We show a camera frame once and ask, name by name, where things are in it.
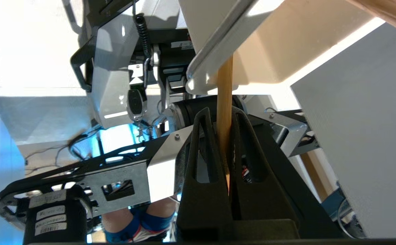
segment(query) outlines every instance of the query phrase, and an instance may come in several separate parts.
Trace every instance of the sticker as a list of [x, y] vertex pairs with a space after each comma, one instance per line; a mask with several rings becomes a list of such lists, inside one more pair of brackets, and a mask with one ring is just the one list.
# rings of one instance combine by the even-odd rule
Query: sticker
[[43, 219], [48, 216], [56, 215], [56, 214], [63, 214], [65, 212], [65, 206], [55, 206], [51, 208], [46, 208], [36, 213], [36, 220]]
[[135, 64], [128, 66], [129, 71], [133, 71], [131, 75], [132, 78], [138, 78], [144, 76], [144, 65], [143, 64]]
[[66, 221], [66, 214], [56, 215], [56, 216], [41, 220], [39, 222], [36, 222], [35, 229], [38, 229], [39, 227], [44, 226], [44, 225], [49, 225], [52, 223], [58, 223], [58, 222], [64, 222], [64, 221]]
[[66, 230], [66, 222], [63, 223], [55, 223], [51, 225], [44, 225], [35, 229], [35, 236], [44, 234], [50, 231], [58, 231], [58, 230]]
[[47, 203], [63, 201], [66, 199], [66, 190], [53, 191], [30, 199], [29, 208], [35, 208]]
[[171, 43], [171, 48], [192, 49], [192, 41], [180, 41]]

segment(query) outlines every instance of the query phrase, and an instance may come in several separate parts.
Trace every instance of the wire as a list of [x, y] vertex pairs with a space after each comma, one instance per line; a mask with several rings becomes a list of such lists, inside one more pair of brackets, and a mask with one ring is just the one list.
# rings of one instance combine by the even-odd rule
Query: wire
[[159, 113], [159, 115], [161, 115], [162, 113], [160, 112], [160, 110], [159, 110], [159, 104], [162, 102], [162, 100], [159, 100], [159, 102], [157, 102], [157, 106], [156, 106], [156, 108], [157, 108], [157, 112]]
[[176, 203], [180, 203], [180, 201], [179, 200], [177, 200], [177, 199], [175, 199], [175, 198], [173, 198], [173, 197], [169, 197], [171, 200], [173, 200], [174, 202], [176, 202]]
[[40, 167], [37, 167], [37, 168], [34, 168], [34, 169], [26, 169], [26, 171], [31, 171], [31, 172], [29, 172], [26, 175], [30, 175], [33, 172], [38, 171], [39, 169], [46, 168], [46, 167], [53, 167], [53, 166], [55, 166], [55, 165], [47, 165], [47, 166], [40, 166]]
[[266, 109], [265, 109], [265, 113], [266, 113], [266, 112], [268, 112], [268, 110], [269, 110], [269, 109], [273, 110], [274, 112], [276, 112], [276, 111], [277, 111], [277, 110], [275, 110], [275, 109], [274, 109], [274, 108], [272, 108], [272, 107], [268, 107], [268, 108], [266, 108]]
[[33, 172], [38, 171], [39, 169], [45, 168], [45, 167], [52, 167], [52, 166], [55, 166], [55, 167], [57, 167], [57, 168], [60, 168], [61, 166], [58, 164], [57, 161], [58, 161], [58, 158], [59, 158], [59, 154], [60, 154], [61, 151], [62, 151], [63, 149], [65, 149], [65, 148], [68, 148], [68, 149], [69, 149], [69, 152], [70, 152], [73, 156], [79, 158], [81, 161], [86, 160], [86, 158], [83, 158], [83, 157], [81, 156], [80, 149], [76, 148], [77, 151], [78, 151], [78, 152], [77, 152], [77, 151], [75, 151], [75, 150], [72, 149], [72, 148], [75, 147], [75, 146], [74, 146], [75, 144], [77, 144], [77, 143], [79, 143], [79, 142], [81, 142], [81, 141], [84, 141], [84, 140], [86, 140], [86, 139], [88, 139], [88, 138], [91, 138], [92, 136], [94, 136], [94, 135], [95, 135], [98, 131], [100, 131], [100, 130], [104, 130], [104, 129], [103, 129], [102, 127], [98, 127], [98, 128], [96, 128], [96, 129], [94, 129], [94, 130], [89, 131], [88, 133], [78, 135], [78, 136], [75, 137], [74, 139], [70, 140], [68, 144], [61, 145], [61, 146], [50, 147], [50, 148], [47, 148], [47, 149], [44, 149], [44, 150], [41, 150], [41, 151], [38, 151], [38, 152], [34, 152], [34, 153], [28, 155], [28, 156], [26, 157], [26, 165], [28, 165], [27, 159], [28, 159], [29, 157], [35, 155], [35, 154], [43, 153], [43, 152], [46, 152], [46, 151], [51, 150], [51, 149], [59, 149], [59, 150], [57, 151], [57, 153], [56, 153], [55, 158], [54, 158], [54, 165], [41, 166], [41, 167], [37, 167], [37, 168], [34, 168], [34, 169], [26, 169], [26, 170], [28, 170], [28, 171], [31, 171], [31, 172], [29, 172], [29, 173], [26, 174], [26, 175], [30, 175], [30, 174], [32, 174]]
[[141, 137], [143, 137], [143, 135], [139, 136], [139, 138], [137, 138], [137, 140], [139, 141], [139, 143], [142, 143], [145, 141], [145, 138], [143, 140], [141, 140]]
[[340, 215], [341, 215], [341, 209], [342, 209], [343, 204], [344, 204], [345, 202], [348, 202], [348, 200], [347, 200], [347, 199], [344, 199], [344, 200], [340, 203], [339, 208], [337, 209], [337, 222], [338, 222], [338, 224], [339, 224], [341, 230], [342, 230], [347, 236], [349, 236], [349, 237], [352, 238], [352, 239], [361, 239], [361, 238], [358, 238], [358, 237], [355, 237], [355, 236], [349, 234], [349, 232], [345, 229], [345, 227], [344, 227], [343, 224], [342, 224], [342, 219], [341, 219]]
[[36, 155], [36, 154], [44, 153], [44, 152], [49, 151], [49, 150], [51, 150], [51, 149], [59, 149], [59, 148], [61, 148], [62, 146], [63, 146], [63, 145], [61, 145], [61, 146], [54, 146], [54, 147], [50, 147], [50, 148], [47, 148], [47, 149], [43, 149], [43, 150], [40, 150], [40, 151], [37, 151], [37, 152], [33, 152], [33, 153], [29, 154], [28, 156], [26, 156], [26, 158], [24, 159], [24, 162], [25, 162], [26, 165], [28, 165], [28, 164], [29, 164], [29, 158], [30, 158], [30, 157], [32, 157], [32, 156], [34, 156], [34, 155]]

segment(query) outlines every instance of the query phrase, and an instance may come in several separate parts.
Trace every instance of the black cable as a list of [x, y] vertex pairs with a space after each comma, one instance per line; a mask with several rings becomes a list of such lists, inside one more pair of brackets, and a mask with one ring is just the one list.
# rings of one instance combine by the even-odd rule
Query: black cable
[[92, 136], [94, 136], [94, 135], [95, 135], [98, 131], [100, 131], [100, 130], [103, 130], [103, 128], [102, 128], [102, 127], [98, 127], [98, 128], [96, 128], [95, 130], [89, 131], [88, 133], [78, 135], [77, 137], [75, 137], [75, 138], [73, 138], [72, 140], [70, 140], [69, 143], [66, 144], [66, 145], [50, 147], [50, 148], [47, 148], [47, 149], [44, 149], [44, 150], [41, 150], [41, 151], [37, 151], [37, 152], [34, 152], [34, 153], [28, 155], [28, 156], [26, 157], [26, 165], [28, 165], [27, 159], [28, 159], [29, 157], [33, 156], [33, 155], [36, 155], [36, 154], [39, 154], [39, 153], [43, 153], [43, 152], [46, 152], [46, 151], [51, 150], [51, 149], [59, 149], [59, 150], [57, 151], [56, 156], [55, 156], [55, 159], [54, 159], [54, 165], [41, 166], [41, 167], [37, 167], [37, 168], [34, 168], [34, 169], [26, 169], [26, 170], [31, 171], [31, 172], [29, 172], [29, 173], [26, 174], [26, 175], [30, 175], [30, 174], [32, 174], [33, 172], [35, 172], [35, 171], [37, 171], [37, 170], [39, 170], [39, 169], [42, 169], [42, 168], [46, 168], [46, 167], [55, 166], [55, 167], [57, 167], [57, 168], [60, 168], [61, 166], [57, 163], [57, 161], [58, 161], [58, 158], [59, 158], [59, 154], [60, 154], [61, 151], [62, 151], [63, 149], [65, 149], [65, 148], [68, 148], [68, 149], [70, 150], [70, 153], [71, 153], [72, 155], [74, 155], [75, 157], [76, 157], [76, 155], [78, 155], [78, 156], [80, 156], [80, 157], [77, 157], [77, 158], [79, 158], [80, 160], [85, 160], [85, 158], [83, 158], [83, 157], [81, 156], [80, 150], [77, 148], [77, 150], [79, 151], [79, 152], [77, 152], [77, 151], [75, 151], [74, 149], [72, 149], [72, 147], [73, 147], [75, 144], [77, 144], [77, 143], [79, 143], [79, 142], [81, 142], [81, 141], [84, 141], [84, 140], [86, 140], [86, 139], [88, 139], [88, 138], [91, 138]]
[[142, 143], [145, 141], [145, 138], [141, 141], [141, 137], [143, 137], [143, 135], [139, 136], [139, 138], [137, 138], [137, 140], [139, 141], [139, 143]]
[[145, 59], [151, 59], [151, 43], [148, 34], [147, 22], [145, 21], [144, 14], [136, 14], [136, 0], [133, 0], [133, 22], [136, 25], [137, 33], [141, 41], [142, 49], [144, 51]]
[[59, 149], [59, 148], [61, 148], [62, 146], [63, 146], [63, 145], [61, 145], [61, 146], [54, 146], [54, 147], [50, 147], [50, 148], [43, 149], [43, 150], [40, 150], [40, 151], [33, 152], [33, 153], [29, 154], [29, 155], [26, 156], [26, 158], [24, 159], [26, 166], [29, 164], [29, 158], [32, 157], [33, 155], [40, 154], [40, 153], [44, 153], [44, 152], [49, 151], [49, 150], [51, 150], [51, 149]]
[[266, 112], [268, 112], [268, 110], [269, 110], [269, 109], [273, 110], [274, 112], [276, 112], [276, 111], [277, 111], [277, 110], [275, 110], [275, 109], [274, 109], [274, 108], [272, 108], [272, 107], [268, 107], [268, 108], [266, 108], [266, 109], [265, 109], [265, 113], [266, 113]]
[[53, 167], [53, 166], [55, 166], [55, 165], [47, 165], [47, 166], [36, 167], [36, 168], [34, 168], [34, 169], [26, 169], [25, 171], [31, 171], [31, 172], [29, 172], [29, 173], [26, 174], [26, 175], [30, 175], [30, 174], [32, 174], [33, 172], [38, 171], [39, 169], [46, 168], [46, 167]]
[[159, 104], [161, 104], [161, 102], [162, 102], [162, 100], [159, 100], [159, 102], [157, 102], [157, 106], [156, 106], [157, 112], [159, 113], [159, 115], [162, 114], [162, 113], [160, 112], [160, 110], [159, 110]]

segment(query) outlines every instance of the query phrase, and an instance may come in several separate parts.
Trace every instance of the black metal frame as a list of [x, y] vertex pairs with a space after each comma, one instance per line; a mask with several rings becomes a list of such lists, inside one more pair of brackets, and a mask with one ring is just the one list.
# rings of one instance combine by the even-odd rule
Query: black metal frame
[[[60, 184], [64, 185], [69, 182], [75, 182], [85, 190], [92, 191], [92, 195], [89, 198], [94, 215], [101, 215], [124, 208], [125, 202], [123, 199], [127, 197], [111, 201], [109, 202], [109, 205], [107, 205], [101, 186], [110, 184], [110, 181], [114, 180], [112, 177], [117, 177], [118, 175], [121, 175], [123, 178], [127, 178], [130, 175], [128, 171], [132, 169], [145, 171], [146, 175], [146, 169], [149, 161], [159, 150], [166, 138], [167, 137], [165, 136], [156, 138], [152, 141], [121, 147], [99, 157], [94, 157], [42, 174], [14, 181], [0, 192], [0, 216], [16, 227], [24, 229], [29, 198], [16, 197], [16, 195], [30, 191], [41, 191], [41, 193], [45, 194], [53, 191], [52, 186]], [[140, 147], [145, 147], [145, 149], [136, 157], [131, 157], [130, 153], [122, 153], [126, 150], [138, 149]], [[123, 160], [106, 163], [106, 159], [112, 157], [123, 157]], [[137, 179], [133, 176], [129, 177], [133, 180], [134, 188], [138, 188], [141, 184], [145, 185], [145, 183], [148, 186], [147, 179], [145, 178]], [[139, 195], [140, 197], [135, 197], [138, 199], [137, 202], [139, 203], [150, 200], [149, 192], [144, 191], [143, 193], [139, 193]], [[16, 208], [15, 212], [10, 209], [12, 206]]]
[[288, 197], [299, 219], [299, 236], [301, 239], [336, 239], [344, 237], [331, 221], [324, 208], [311, 193], [304, 180], [299, 176], [290, 161], [281, 152], [280, 145], [273, 139], [267, 121], [255, 122], [255, 135], [265, 157]]
[[[222, 161], [210, 120], [210, 110], [201, 110], [195, 118], [177, 225], [184, 241], [260, 241], [296, 239], [297, 217], [271, 168], [246, 114], [233, 108], [232, 150], [228, 156], [230, 197]], [[210, 183], [196, 180], [200, 150], [206, 159]], [[253, 183], [245, 183], [241, 172], [243, 155], [253, 175]]]

